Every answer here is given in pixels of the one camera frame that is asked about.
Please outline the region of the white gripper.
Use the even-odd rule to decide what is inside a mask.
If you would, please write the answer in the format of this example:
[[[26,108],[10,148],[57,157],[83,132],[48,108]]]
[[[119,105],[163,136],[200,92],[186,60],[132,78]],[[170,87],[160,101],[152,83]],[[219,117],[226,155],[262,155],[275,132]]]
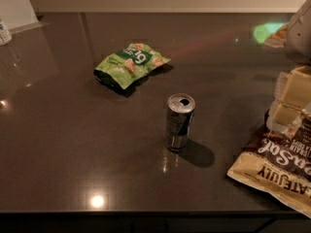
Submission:
[[[311,0],[306,0],[288,24],[284,44],[288,59],[301,65],[311,64]],[[311,67],[299,66],[281,72],[275,88],[275,102],[302,110],[311,103]]]

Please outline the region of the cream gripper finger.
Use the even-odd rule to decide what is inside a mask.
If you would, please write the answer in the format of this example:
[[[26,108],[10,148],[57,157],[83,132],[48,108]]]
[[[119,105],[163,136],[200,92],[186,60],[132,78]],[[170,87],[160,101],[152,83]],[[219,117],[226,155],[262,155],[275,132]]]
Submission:
[[[271,131],[285,130],[302,113],[303,107],[282,103],[278,100],[272,102],[266,126]]]

